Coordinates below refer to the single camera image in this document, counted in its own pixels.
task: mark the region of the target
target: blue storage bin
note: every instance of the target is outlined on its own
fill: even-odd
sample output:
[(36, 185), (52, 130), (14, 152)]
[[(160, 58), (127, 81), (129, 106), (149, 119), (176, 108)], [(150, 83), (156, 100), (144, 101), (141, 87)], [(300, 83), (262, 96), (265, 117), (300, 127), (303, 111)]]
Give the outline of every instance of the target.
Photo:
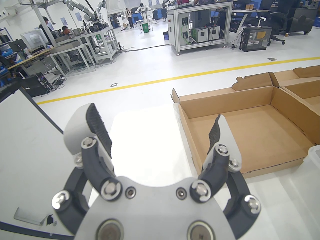
[(163, 32), (163, 37), (164, 37), (164, 40), (169, 40), (169, 32), (168, 31)]
[(315, 27), (320, 27), (320, 17), (317, 17), (317, 18), (314, 20), (313, 25), (314, 25)]

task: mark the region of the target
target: metal screw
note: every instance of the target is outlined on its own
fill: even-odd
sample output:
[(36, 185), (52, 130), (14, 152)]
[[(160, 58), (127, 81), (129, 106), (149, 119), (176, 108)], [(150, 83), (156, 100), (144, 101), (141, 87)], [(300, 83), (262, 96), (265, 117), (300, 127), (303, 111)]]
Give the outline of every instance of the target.
[(117, 220), (107, 220), (97, 230), (97, 240), (122, 240), (124, 229)]
[(194, 199), (196, 201), (199, 200), (201, 202), (206, 202), (211, 198), (211, 189), (209, 185), (201, 179), (194, 181), (191, 184), (191, 189), (193, 189), (195, 193), (199, 196), (199, 199)]
[(253, 213), (254, 215), (260, 213), (261, 204), (257, 197), (253, 195), (247, 195), (246, 197), (244, 197), (244, 201), (248, 203), (251, 213)]
[(116, 185), (113, 182), (110, 182), (107, 184), (107, 186), (104, 188), (105, 194), (114, 194), (116, 192)]
[(61, 207), (61, 204), (69, 200), (69, 198), (70, 198), (69, 192), (66, 190), (62, 190), (52, 198), (51, 205), (54, 209), (59, 210)]
[(202, 183), (199, 183), (197, 185), (197, 187), (195, 188), (195, 191), (200, 196), (204, 196), (204, 195), (206, 195), (208, 193), (208, 190), (207, 190), (206, 186), (204, 184), (202, 184)]
[(136, 195), (136, 189), (134, 187), (131, 186), (125, 190), (125, 196), (128, 199), (132, 199), (133, 197), (135, 197), (135, 195)]
[(104, 198), (107, 201), (114, 200), (121, 192), (121, 183), (118, 182), (115, 184), (114, 182), (106, 181), (102, 187), (100, 194), (102, 198)]
[(93, 139), (91, 137), (86, 137), (85, 139), (82, 140), (81, 147), (83, 149), (89, 149), (89, 148), (93, 147), (96, 142), (97, 142), (96, 139)]
[(196, 221), (189, 226), (187, 238), (188, 240), (214, 240), (215, 234), (208, 224)]
[(74, 159), (74, 163), (75, 163), (75, 167), (76, 168), (82, 168), (83, 167), (83, 163), (82, 163), (82, 155), (79, 154), (75, 157)]
[(184, 188), (180, 187), (176, 190), (176, 196), (179, 200), (184, 200), (187, 197), (187, 192)]
[(241, 169), (241, 164), (235, 158), (231, 158), (229, 160), (229, 169), (231, 169), (232, 171), (237, 172), (237, 171), (239, 171)]
[(219, 144), (219, 145), (216, 145), (214, 148), (220, 155), (224, 157), (229, 155), (229, 151), (225, 145)]

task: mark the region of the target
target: cardboard box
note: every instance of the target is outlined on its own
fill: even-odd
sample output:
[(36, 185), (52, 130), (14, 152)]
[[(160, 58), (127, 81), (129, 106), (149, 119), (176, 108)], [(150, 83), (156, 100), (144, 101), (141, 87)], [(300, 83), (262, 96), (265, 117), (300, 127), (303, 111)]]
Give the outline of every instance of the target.
[(200, 174), (208, 134), (219, 114), (229, 124), (242, 156), (241, 173), (252, 177), (301, 164), (318, 143), (320, 116), (300, 98), (273, 86), (269, 73), (237, 78), (231, 88), (178, 97), (181, 123)]

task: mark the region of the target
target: yellow floor line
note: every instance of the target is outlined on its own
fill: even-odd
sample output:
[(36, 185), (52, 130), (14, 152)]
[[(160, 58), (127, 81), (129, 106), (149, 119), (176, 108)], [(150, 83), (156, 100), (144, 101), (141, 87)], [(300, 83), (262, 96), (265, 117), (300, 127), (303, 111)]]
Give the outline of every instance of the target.
[(166, 78), (166, 79), (161, 79), (161, 80), (141, 82), (141, 83), (120, 86), (120, 87), (115, 87), (115, 88), (110, 88), (110, 89), (101, 89), (101, 90), (96, 90), (96, 91), (61, 97), (61, 98), (57, 98), (57, 99), (41, 101), (41, 102), (38, 102), (37, 104), (52, 103), (52, 102), (57, 102), (57, 101), (87, 96), (87, 95), (101, 94), (101, 93), (106, 93), (106, 92), (111, 92), (111, 91), (128, 89), (128, 88), (144, 86), (144, 85), (149, 85), (149, 84), (155, 84), (155, 83), (160, 83), (160, 82), (165, 82), (165, 81), (173, 81), (173, 80), (197, 77), (197, 76), (208, 75), (208, 74), (213, 74), (213, 73), (220, 73), (220, 72), (225, 72), (225, 71), (235, 71), (235, 70), (242, 70), (242, 69), (261, 67), (261, 66), (267, 66), (267, 65), (275, 65), (275, 64), (282, 64), (282, 63), (299, 62), (299, 61), (311, 61), (311, 60), (319, 60), (319, 59), (320, 59), (320, 57), (304, 57), (304, 58), (295, 58), (295, 59), (287, 59), (287, 60), (280, 60), (280, 61), (258, 63), (258, 64), (252, 64), (252, 65), (244, 65), (244, 66), (238, 66), (238, 67), (229, 67), (229, 68), (217, 69), (217, 70), (212, 70), (212, 71), (205, 71), (205, 72), (193, 73), (193, 74), (188, 74), (188, 75), (176, 76), (176, 77), (171, 77), (171, 78)]

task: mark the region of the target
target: white plastic container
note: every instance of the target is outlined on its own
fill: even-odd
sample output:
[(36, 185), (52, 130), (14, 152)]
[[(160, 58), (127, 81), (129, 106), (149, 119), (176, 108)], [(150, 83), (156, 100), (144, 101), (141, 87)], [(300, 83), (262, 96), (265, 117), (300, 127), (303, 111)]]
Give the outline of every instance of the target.
[(303, 207), (310, 214), (313, 228), (320, 230), (320, 145), (309, 149), (298, 169), (291, 174), (291, 184), (299, 194)]

